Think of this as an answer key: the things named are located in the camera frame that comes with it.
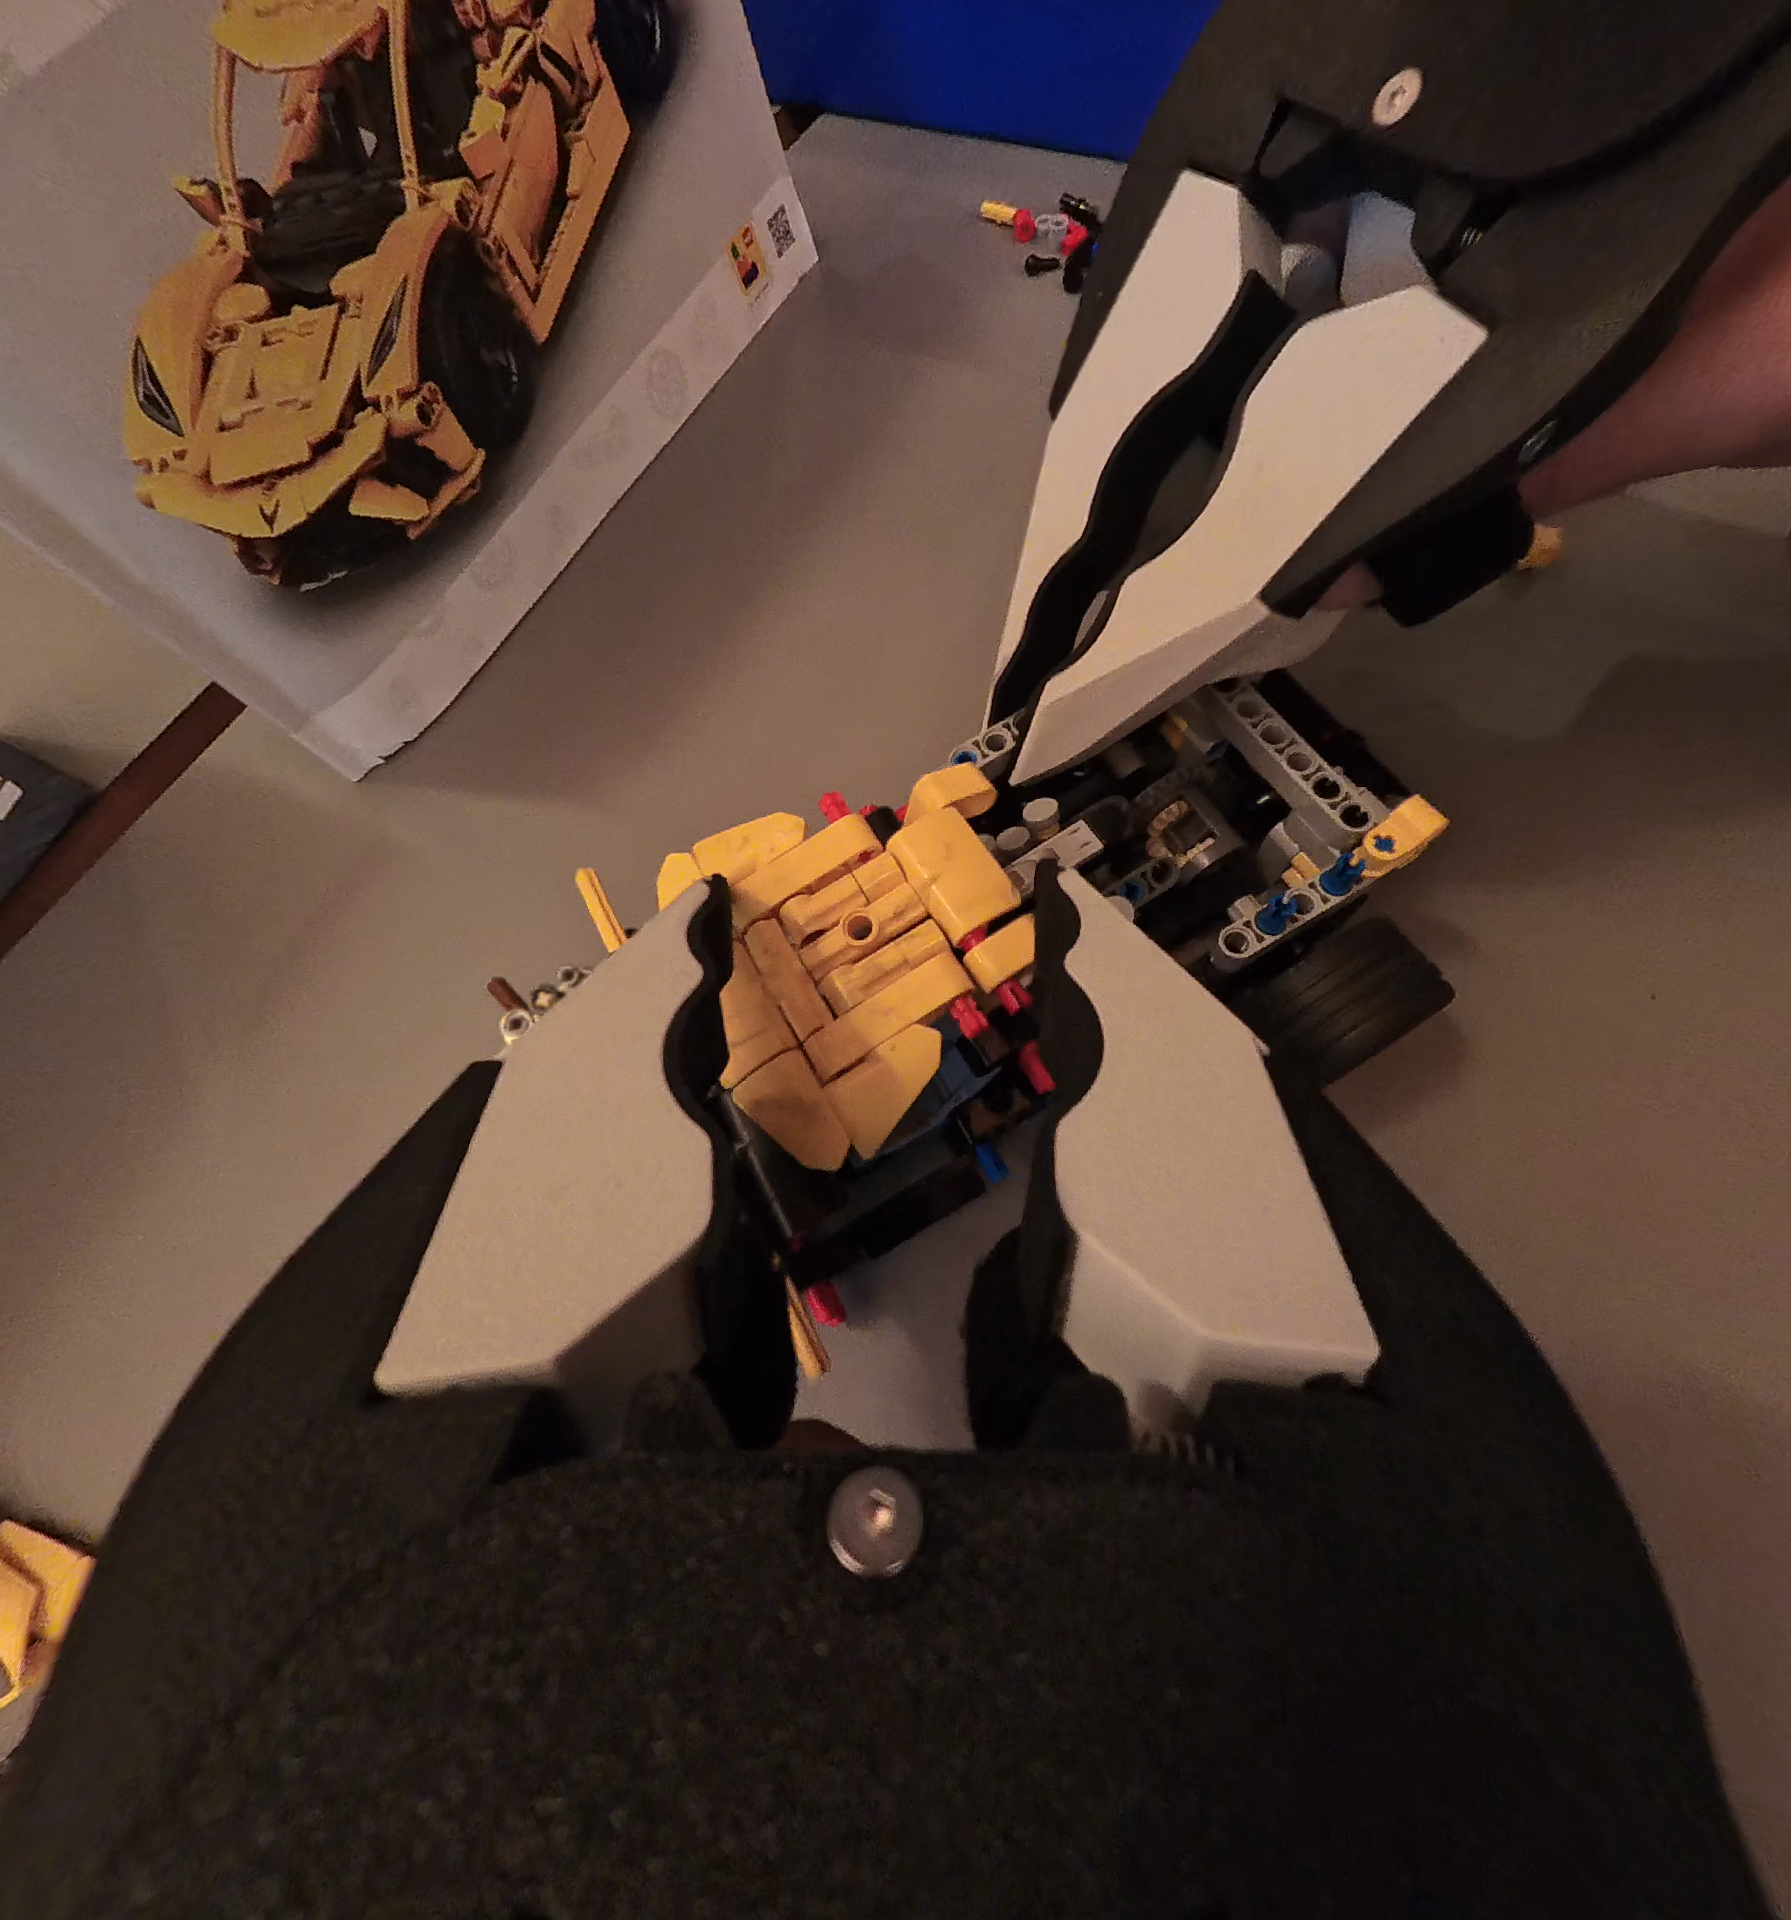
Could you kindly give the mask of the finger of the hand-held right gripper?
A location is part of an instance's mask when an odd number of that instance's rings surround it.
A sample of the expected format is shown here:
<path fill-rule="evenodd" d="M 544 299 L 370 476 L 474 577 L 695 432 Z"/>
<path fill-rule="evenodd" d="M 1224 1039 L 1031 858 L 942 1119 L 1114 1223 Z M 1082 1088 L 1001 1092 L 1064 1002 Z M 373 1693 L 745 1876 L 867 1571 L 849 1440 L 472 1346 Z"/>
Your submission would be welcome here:
<path fill-rule="evenodd" d="M 1015 776 L 1100 746 L 1182 691 L 1248 634 L 1296 631 L 1269 579 L 1483 347 L 1483 323 L 1429 286 L 1293 329 L 1245 395 L 1237 443 L 1198 518 L 1114 595 L 1098 636 L 1037 700 Z"/>
<path fill-rule="evenodd" d="M 1055 746 L 1055 678 L 1090 650 L 1086 618 L 1137 564 L 1174 464 L 1221 445 L 1291 335 L 1280 238 L 1235 186 L 1182 174 L 1103 310 L 1058 401 L 1008 595 L 988 719 Z"/>

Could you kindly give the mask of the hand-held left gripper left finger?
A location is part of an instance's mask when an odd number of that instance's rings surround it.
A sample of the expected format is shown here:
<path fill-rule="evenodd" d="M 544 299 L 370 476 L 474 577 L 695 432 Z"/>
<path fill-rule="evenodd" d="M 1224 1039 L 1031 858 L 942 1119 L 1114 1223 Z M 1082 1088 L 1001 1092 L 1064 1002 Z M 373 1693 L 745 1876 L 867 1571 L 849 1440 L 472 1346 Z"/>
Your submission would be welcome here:
<path fill-rule="evenodd" d="M 797 1371 L 783 1285 L 710 1112 L 731 974 L 731 888 L 695 880 L 507 1049 L 382 1391 L 555 1385 L 607 1449 L 642 1379 L 691 1374 L 739 1445 L 779 1437 Z"/>

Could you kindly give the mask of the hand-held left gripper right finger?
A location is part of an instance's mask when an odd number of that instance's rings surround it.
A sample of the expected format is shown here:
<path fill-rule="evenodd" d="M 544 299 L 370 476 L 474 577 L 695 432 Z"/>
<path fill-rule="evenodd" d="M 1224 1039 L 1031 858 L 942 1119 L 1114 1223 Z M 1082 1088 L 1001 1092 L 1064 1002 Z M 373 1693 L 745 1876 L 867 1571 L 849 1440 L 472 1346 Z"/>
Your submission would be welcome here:
<path fill-rule="evenodd" d="M 1024 1213 L 978 1261 L 978 1447 L 1078 1394 L 1080 1429 L 1189 1429 L 1211 1391 L 1362 1387 L 1377 1342 L 1262 1047 L 1078 877 L 1034 882 L 1053 1088 Z"/>

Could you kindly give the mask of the yellow black brick car chassis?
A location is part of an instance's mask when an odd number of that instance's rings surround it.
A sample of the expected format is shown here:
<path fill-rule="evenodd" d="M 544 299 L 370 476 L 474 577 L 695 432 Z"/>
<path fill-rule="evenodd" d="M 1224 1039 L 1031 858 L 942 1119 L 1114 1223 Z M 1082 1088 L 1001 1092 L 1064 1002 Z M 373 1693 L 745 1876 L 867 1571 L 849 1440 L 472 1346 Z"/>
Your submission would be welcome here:
<path fill-rule="evenodd" d="M 736 1150 L 742 1220 L 781 1276 L 794 1375 L 826 1368 L 837 1282 L 989 1193 L 1027 1130 L 1024 1210 L 1053 1088 L 1040 866 L 1085 880 L 1235 1015 L 1279 1099 L 1453 1002 L 1436 965 L 1364 909 L 1449 823 L 1287 673 L 1207 678 L 1034 779 L 1015 776 L 1021 732 L 986 718 L 895 809 L 826 793 L 820 823 L 769 812 L 659 868 L 657 912 L 695 880 L 731 888 L 710 1112 Z M 592 871 L 575 879 L 607 960 L 638 930 Z M 525 998 L 497 981 L 505 1044 L 592 974 L 563 969 Z"/>

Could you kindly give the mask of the grey desk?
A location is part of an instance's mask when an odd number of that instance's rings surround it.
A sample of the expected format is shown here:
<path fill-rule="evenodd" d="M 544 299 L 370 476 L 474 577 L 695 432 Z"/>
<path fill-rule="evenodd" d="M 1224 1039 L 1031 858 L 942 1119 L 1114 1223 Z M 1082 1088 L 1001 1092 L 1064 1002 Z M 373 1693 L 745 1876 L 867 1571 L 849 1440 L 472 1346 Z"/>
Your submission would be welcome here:
<path fill-rule="evenodd" d="M 244 1304 L 664 851 L 899 799 L 983 705 L 1073 302 L 979 197 L 1100 160 L 824 118 L 816 265 L 400 757 L 249 714 L 0 962 L 0 1494 L 106 1524 Z M 1339 1107 L 1548 1353 L 1791 1915 L 1791 483 L 1572 515 L 1303 683 L 1451 818 L 1374 901 L 1457 1005 Z"/>

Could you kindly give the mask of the person's right hand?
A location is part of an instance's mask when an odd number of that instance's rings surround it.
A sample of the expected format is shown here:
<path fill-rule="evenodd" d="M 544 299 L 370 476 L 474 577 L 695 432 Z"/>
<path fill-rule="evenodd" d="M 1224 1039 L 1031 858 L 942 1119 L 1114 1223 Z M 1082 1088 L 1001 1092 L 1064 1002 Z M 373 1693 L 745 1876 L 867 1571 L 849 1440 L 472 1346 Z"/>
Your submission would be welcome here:
<path fill-rule="evenodd" d="M 1531 467 L 1549 518 L 1702 467 L 1791 465 L 1791 178 L 1728 238 L 1674 335 L 1600 419 Z"/>

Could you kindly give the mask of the scattered small brick pins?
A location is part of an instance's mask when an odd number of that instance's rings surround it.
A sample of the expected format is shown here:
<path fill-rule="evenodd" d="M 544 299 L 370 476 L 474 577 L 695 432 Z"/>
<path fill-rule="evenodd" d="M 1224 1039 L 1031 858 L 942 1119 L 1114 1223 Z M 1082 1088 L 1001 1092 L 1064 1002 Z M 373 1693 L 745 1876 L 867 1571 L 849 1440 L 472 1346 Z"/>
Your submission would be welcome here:
<path fill-rule="evenodd" d="M 1066 295 L 1080 292 L 1103 224 L 1103 213 L 1095 202 L 1060 193 L 1053 210 L 1035 213 L 1025 204 L 979 199 L 978 216 L 1005 228 L 1025 247 L 1024 275 L 1027 279 L 1058 277 Z"/>

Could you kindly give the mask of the blue plastic bin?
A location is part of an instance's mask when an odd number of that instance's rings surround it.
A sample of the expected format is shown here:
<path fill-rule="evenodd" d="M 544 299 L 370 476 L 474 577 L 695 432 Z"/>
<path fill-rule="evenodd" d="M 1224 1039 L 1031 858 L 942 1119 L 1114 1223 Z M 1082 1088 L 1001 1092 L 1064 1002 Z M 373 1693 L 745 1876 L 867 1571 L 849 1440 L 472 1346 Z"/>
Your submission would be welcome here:
<path fill-rule="evenodd" d="M 1126 159 L 1212 1 L 747 1 L 775 102 Z"/>

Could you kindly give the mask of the grey car instruction booklet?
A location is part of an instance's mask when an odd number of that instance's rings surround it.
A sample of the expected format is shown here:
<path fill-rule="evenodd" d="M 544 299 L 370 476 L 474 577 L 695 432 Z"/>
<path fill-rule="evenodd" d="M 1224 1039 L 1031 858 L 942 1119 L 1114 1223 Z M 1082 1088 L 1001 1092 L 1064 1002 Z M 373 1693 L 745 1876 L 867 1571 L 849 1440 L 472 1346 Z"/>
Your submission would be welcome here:
<path fill-rule="evenodd" d="M 0 524 L 357 778 L 810 259 L 741 4 L 0 4 Z"/>

